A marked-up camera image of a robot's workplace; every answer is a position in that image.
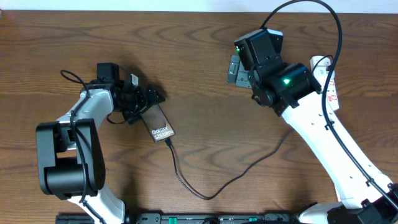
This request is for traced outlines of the gold Galaxy smartphone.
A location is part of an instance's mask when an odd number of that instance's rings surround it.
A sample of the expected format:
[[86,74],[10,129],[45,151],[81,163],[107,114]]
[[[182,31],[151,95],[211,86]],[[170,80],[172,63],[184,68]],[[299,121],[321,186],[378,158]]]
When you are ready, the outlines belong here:
[[151,106],[141,114],[141,119],[154,142],[163,141],[175,135],[175,130],[160,105]]

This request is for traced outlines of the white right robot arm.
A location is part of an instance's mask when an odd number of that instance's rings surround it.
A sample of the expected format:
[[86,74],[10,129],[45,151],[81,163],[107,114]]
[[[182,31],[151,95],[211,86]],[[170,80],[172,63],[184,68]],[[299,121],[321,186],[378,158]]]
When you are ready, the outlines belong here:
[[283,34],[258,29],[234,41],[228,81],[244,74],[252,99],[271,107],[293,127],[325,168],[338,202],[316,203],[294,216],[300,223],[395,223],[397,185],[365,155],[330,105],[322,107],[322,85],[330,61],[314,75],[302,63],[285,63]]

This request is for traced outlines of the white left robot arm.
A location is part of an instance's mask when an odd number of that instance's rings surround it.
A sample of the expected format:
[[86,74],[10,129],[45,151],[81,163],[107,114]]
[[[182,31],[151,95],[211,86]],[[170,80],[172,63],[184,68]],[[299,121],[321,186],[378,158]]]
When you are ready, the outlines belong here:
[[41,190],[85,211],[83,215],[57,215],[56,223],[137,222],[136,214],[105,183],[97,130],[113,112],[120,112],[124,122],[133,124],[165,98],[153,86],[141,86],[133,74],[122,80],[115,63],[98,63],[96,70],[96,79],[88,83],[61,70],[63,78],[83,86],[80,98],[59,119],[41,123],[35,130]]

